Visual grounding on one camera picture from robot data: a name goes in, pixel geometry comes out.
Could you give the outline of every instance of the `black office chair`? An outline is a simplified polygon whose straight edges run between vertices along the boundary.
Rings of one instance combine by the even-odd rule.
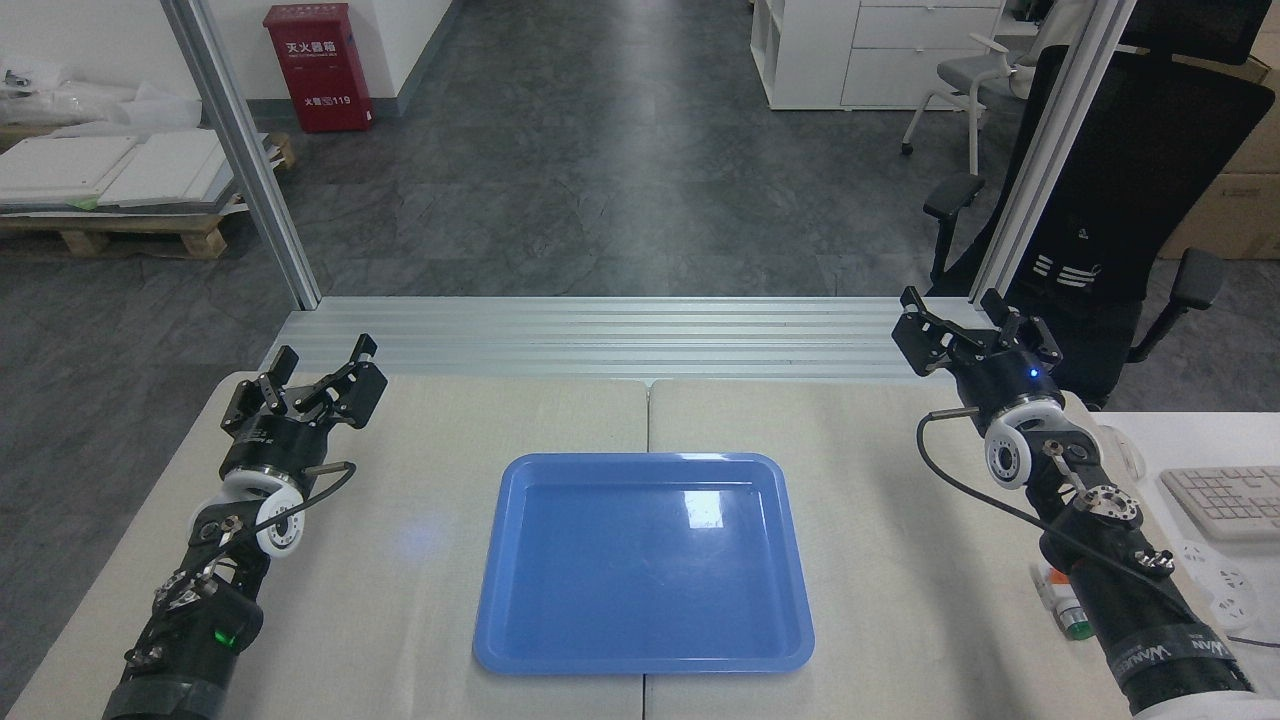
[[[1247,54],[1252,36],[1245,40]],[[1188,250],[1169,306],[1132,346],[1156,254],[1274,101],[1262,86],[1175,63],[1170,51],[1185,53],[1171,44],[1149,55],[1112,58],[1007,292],[1010,305],[1044,318],[1061,346],[1057,384],[1097,406],[1125,363],[1146,359],[1188,309],[1213,302],[1222,261]],[[996,210],[950,268],[956,218],[983,181],[956,176],[925,202],[940,225],[929,295],[968,295],[1065,54],[1052,47],[1041,56]]]

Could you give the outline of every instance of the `tiled floor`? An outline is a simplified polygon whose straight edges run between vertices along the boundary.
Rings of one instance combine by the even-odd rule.
[[[369,133],[294,135],[301,164],[282,186],[325,293],[924,284],[934,228],[920,205],[966,164],[961,118],[931,114],[905,159],[904,113],[771,113],[740,0],[457,1],[407,117]],[[1002,174],[1015,126],[988,124],[984,174]],[[296,131],[264,123],[275,127]],[[248,219],[225,227],[216,263],[29,258],[0,245],[0,710],[214,384],[256,366],[292,309]],[[1172,273],[1157,265],[1148,315]],[[1108,409],[1280,410],[1277,282],[1277,263],[1231,264],[1217,306],[1130,368]]]

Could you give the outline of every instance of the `white wall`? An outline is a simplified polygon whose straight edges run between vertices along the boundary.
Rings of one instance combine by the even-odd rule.
[[[426,41],[439,27],[444,12],[449,9],[449,1],[378,0],[378,24],[387,55],[387,68],[397,92],[417,63]],[[361,55],[360,59],[364,61],[365,56]]]
[[[374,97],[394,97],[451,0],[348,0],[352,31]],[[262,27],[271,0],[210,0],[241,90],[251,100],[288,97]],[[142,81],[196,96],[157,0],[0,0],[0,53],[67,64],[78,79]]]

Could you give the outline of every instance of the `blue tray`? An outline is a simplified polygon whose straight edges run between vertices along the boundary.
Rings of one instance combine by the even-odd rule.
[[[768,457],[526,455],[503,474],[475,634],[489,670],[785,673],[813,642]]]

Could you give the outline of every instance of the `power strip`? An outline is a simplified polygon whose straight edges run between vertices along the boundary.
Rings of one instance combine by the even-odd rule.
[[[1213,598],[1210,609],[1226,632],[1242,630],[1258,616],[1253,583],[1221,552],[1190,541],[1178,544],[1183,568]]]

